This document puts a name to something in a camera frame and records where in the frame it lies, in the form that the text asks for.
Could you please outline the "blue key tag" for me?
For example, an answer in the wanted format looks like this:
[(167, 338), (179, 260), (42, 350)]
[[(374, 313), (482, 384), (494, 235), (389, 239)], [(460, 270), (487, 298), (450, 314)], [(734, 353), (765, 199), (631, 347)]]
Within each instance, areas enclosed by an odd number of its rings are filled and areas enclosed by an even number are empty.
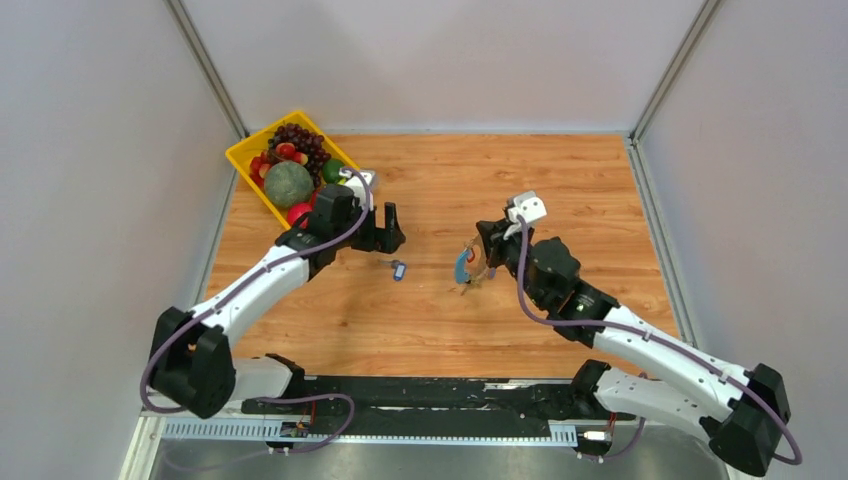
[(405, 277), (407, 265), (400, 260), (380, 260), (381, 265), (390, 267), (392, 270), (392, 278), (394, 281), (402, 281)]

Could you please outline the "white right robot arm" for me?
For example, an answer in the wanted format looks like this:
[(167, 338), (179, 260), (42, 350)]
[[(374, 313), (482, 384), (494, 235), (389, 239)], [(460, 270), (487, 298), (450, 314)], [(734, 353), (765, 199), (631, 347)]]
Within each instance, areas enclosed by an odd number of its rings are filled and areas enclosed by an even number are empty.
[(506, 269), (529, 319), (648, 373), (629, 377), (605, 362), (585, 362), (570, 392), (577, 413), (592, 418), (607, 410), (674, 427), (754, 477), (765, 476), (773, 462), (803, 462), (776, 369), (725, 361), (654, 327), (583, 280), (579, 261), (560, 238), (534, 242), (523, 217), (479, 221), (476, 231), (483, 270)]

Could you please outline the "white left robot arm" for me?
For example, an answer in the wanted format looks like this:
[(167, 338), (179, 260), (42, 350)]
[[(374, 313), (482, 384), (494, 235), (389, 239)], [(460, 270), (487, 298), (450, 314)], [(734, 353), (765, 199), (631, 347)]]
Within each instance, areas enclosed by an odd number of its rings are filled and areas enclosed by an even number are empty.
[(406, 237), (394, 203), (385, 203), (384, 220), (377, 226), (367, 186), (349, 181), (325, 187), (312, 211), (236, 281), (187, 310), (162, 312), (142, 374), (144, 408), (208, 419), (230, 402), (267, 399), (280, 413), (297, 412), (306, 388), (294, 379), (295, 364), (276, 354), (237, 360), (233, 347), (274, 305), (334, 262), (339, 250), (395, 253)]

